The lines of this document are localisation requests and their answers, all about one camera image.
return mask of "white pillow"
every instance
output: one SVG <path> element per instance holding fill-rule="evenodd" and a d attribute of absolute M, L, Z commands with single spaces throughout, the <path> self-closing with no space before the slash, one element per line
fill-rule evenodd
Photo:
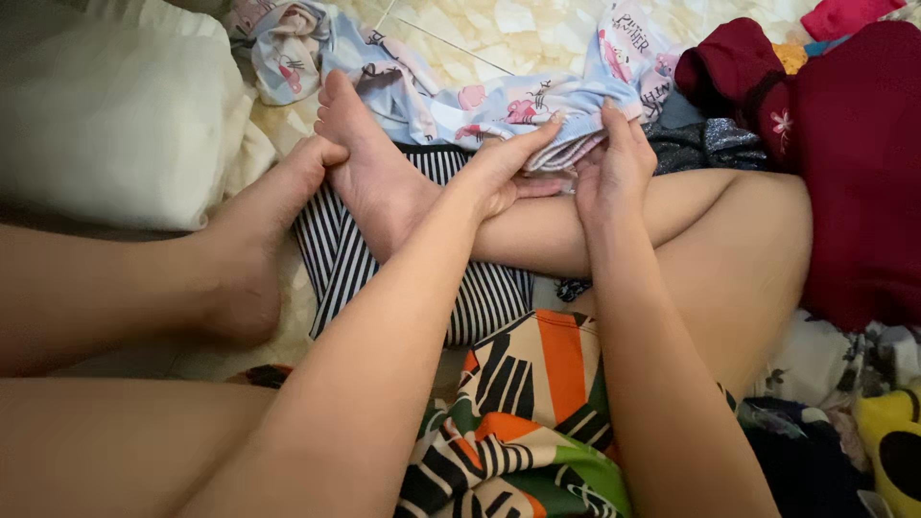
<path fill-rule="evenodd" d="M 85 15 L 7 4 L 0 194 L 118 227 L 200 229 L 252 106 L 221 25 L 161 0 L 91 0 Z"/>

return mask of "black and white striped fabric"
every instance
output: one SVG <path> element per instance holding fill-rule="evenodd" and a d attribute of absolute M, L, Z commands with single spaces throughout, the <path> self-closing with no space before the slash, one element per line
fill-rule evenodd
<path fill-rule="evenodd" d="M 429 180 L 445 185 L 471 154 L 454 146 L 397 145 Z M 333 317 L 380 268 L 358 231 L 355 219 L 328 183 L 295 221 L 295 233 L 317 294 L 316 338 Z M 470 262 L 451 313 L 445 346 L 474 343 L 530 311 L 533 274 L 517 268 Z"/>

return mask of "fingernail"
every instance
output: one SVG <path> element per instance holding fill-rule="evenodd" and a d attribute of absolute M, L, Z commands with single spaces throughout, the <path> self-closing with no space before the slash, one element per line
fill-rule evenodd
<path fill-rule="evenodd" d="M 553 115 L 550 116 L 550 122 L 554 124 L 559 124 L 562 121 L 566 120 L 566 108 L 560 108 Z"/>

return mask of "bare foot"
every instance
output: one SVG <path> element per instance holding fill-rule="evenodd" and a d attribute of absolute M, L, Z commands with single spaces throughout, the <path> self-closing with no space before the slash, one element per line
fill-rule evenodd
<path fill-rule="evenodd" d="M 323 164 L 348 157 L 320 137 L 302 139 L 281 163 L 240 191 L 209 222 L 185 238 L 200 266 L 196 283 L 207 291 L 204 330 L 240 343 L 261 344 L 274 335 L 281 301 L 278 250 L 323 180 Z"/>
<path fill-rule="evenodd" d="M 387 138 L 344 73 L 333 70 L 326 76 L 320 103 L 314 131 L 350 153 L 327 179 L 383 264 L 428 212 L 441 187 L 420 174 Z"/>

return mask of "flower embroidery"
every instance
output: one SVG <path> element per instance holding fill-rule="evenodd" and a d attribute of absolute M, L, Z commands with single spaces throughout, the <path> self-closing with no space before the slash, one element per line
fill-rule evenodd
<path fill-rule="evenodd" d="M 790 142 L 790 138 L 787 135 L 788 132 L 793 130 L 793 121 L 790 119 L 790 111 L 786 108 L 780 112 L 778 115 L 777 112 L 771 113 L 771 119 L 777 123 L 774 126 L 774 133 L 780 134 L 780 152 L 787 152 L 787 144 Z"/>

